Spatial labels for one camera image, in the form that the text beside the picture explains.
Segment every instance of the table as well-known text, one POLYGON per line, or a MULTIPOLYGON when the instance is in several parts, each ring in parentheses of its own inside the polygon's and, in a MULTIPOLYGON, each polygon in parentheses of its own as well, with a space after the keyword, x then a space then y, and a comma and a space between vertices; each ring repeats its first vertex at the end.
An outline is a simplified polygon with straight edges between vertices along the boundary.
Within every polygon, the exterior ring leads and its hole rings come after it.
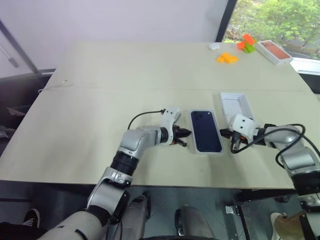
MULTIPOLYGON (((0 158, 1 180, 95 184, 138 113, 178 106, 178 125, 190 129, 188 110, 213 109, 219 128, 226 128, 220 92, 245 93, 260 125, 301 123, 320 143, 320 103, 292 67, 276 67, 230 43, 210 51, 208 43, 79 42, 45 88, 0 158), (216 62, 223 52, 239 61, 216 62)), ((160 123, 161 115, 145 115, 132 128, 160 123)), ((233 155, 229 141, 223 144, 220 156, 193 154, 179 145, 150 148, 132 184, 293 187, 275 163, 277 150, 255 146, 233 155)))

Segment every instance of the floor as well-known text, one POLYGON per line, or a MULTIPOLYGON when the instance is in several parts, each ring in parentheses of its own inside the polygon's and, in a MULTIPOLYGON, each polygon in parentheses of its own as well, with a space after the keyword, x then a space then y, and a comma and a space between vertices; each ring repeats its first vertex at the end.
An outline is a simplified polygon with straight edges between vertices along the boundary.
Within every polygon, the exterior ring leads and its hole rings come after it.
MULTIPOLYGON (((87 195, 93 186, 85 191, 70 192, 59 184, 21 183, 0 181, 1 198, 30 199, 31 202, 0 202, 0 222, 21 224, 29 208, 37 208, 41 214, 41 226, 51 229, 72 213, 86 206, 87 195)), ((226 215, 225 205, 235 203, 234 196, 239 190, 218 188, 143 187, 129 189, 131 198, 144 191, 151 193, 151 218, 145 226, 144 237, 175 235, 174 214, 183 204, 198 208, 208 221, 215 237, 219 240, 245 240, 240 217, 226 215)), ((244 204, 250 217, 250 227, 255 237, 251 239, 270 240, 272 212, 287 213, 300 211, 297 197, 288 203, 278 203, 273 198, 244 204)))

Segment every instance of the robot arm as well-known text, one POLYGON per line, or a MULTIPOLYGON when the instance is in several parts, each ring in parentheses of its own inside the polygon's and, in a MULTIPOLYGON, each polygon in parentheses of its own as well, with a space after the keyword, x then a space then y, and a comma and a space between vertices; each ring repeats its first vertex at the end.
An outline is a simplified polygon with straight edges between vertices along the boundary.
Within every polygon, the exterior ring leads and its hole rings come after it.
POLYGON ((308 234, 308 229, 311 229, 313 236, 320 238, 320 163, 314 152, 303 143, 302 135, 305 130, 300 133, 299 129, 293 125, 272 124, 266 124, 264 128, 260 128, 253 120, 240 114, 232 118, 229 129, 232 136, 230 149, 232 153, 239 153, 252 144, 268 146, 280 151, 282 167, 291 178, 298 193, 300 205, 306 211, 306 217, 301 220, 305 235, 308 234), (239 149, 241 142, 248 145, 239 149))
POLYGON ((146 126, 129 129, 123 135, 111 166, 104 171, 93 189, 84 211, 72 214, 40 240, 100 240, 108 224, 120 222, 128 205, 133 173, 146 149, 174 143, 186 146, 179 138, 191 132, 174 123, 181 115, 179 108, 170 107, 162 116, 162 126, 146 126))

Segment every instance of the smartphone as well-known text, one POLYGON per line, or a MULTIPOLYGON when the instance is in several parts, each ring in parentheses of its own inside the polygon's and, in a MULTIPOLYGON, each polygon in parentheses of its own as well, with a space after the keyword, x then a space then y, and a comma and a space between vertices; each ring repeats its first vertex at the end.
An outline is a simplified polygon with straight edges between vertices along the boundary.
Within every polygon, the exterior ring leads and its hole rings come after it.
POLYGON ((200 153, 221 153, 223 145, 215 115, 211 110, 191 110, 193 141, 200 153))

